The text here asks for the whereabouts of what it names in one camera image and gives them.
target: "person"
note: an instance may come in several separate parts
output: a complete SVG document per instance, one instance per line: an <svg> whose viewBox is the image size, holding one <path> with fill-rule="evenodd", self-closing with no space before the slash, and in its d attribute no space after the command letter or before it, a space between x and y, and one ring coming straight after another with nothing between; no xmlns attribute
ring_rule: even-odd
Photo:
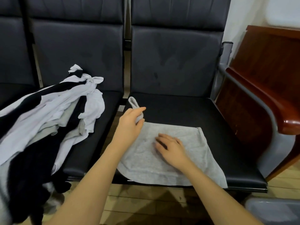
<svg viewBox="0 0 300 225"><path fill-rule="evenodd" d="M125 151L139 135L144 119L136 118L146 108L128 109L119 120L111 143L87 172L47 225L96 225L100 223L115 170ZM226 191L206 176L186 155L178 138L166 134L156 137L156 149L172 166L190 180L215 225L262 224Z"/></svg>

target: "person's left arm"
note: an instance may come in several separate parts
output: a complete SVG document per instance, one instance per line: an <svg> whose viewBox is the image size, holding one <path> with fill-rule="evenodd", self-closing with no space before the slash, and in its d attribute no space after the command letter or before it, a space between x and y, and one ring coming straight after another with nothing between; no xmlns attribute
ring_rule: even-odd
<svg viewBox="0 0 300 225"><path fill-rule="evenodd" d="M141 119L137 124L135 120L145 109L128 109L120 117L112 142L47 225L100 223L115 170L123 154L142 129L145 120Z"/></svg>

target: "person's left hand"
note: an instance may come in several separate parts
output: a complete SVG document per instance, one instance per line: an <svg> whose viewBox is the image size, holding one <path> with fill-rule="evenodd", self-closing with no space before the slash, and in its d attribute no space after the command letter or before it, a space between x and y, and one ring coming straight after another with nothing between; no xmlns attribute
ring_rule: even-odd
<svg viewBox="0 0 300 225"><path fill-rule="evenodd" d="M141 132L145 119L139 120L135 124L137 117L146 109L146 107L140 107L137 109L129 108L120 117L118 127L112 138L112 144L116 145L118 148L126 151L132 143L136 140Z"/></svg>

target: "tile floor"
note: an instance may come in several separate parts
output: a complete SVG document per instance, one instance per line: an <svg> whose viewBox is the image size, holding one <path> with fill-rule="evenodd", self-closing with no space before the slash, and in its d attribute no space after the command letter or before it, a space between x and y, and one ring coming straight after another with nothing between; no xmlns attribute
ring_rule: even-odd
<svg viewBox="0 0 300 225"><path fill-rule="evenodd" d="M118 112L103 148L111 142L113 133L122 113ZM73 182L73 191L78 182ZM291 166L268 183L268 193L255 193L257 197L300 199L300 162ZM43 222L51 215L45 215ZM104 207L100 224L196 224L208 215L196 192L191 189L177 189L150 186L130 186L112 184ZM30 225L26 220L23 225Z"/></svg>

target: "black chair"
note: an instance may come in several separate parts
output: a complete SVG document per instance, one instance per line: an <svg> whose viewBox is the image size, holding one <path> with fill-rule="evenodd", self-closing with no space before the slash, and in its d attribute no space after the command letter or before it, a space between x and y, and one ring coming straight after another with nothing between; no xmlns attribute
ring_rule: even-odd
<svg viewBox="0 0 300 225"><path fill-rule="evenodd" d="M130 96L147 107L147 122L201 127L228 190L266 192L267 182L239 153L244 146L210 98L230 1L132 0ZM113 183L139 185L118 171Z"/></svg>
<svg viewBox="0 0 300 225"><path fill-rule="evenodd" d="M38 88L18 0L0 0L0 110Z"/></svg>
<svg viewBox="0 0 300 225"><path fill-rule="evenodd" d="M63 172L80 180L99 158L123 96L124 0L28 0L37 57L44 86L59 83L78 64L104 77L97 88L105 111L94 133L73 146Z"/></svg>

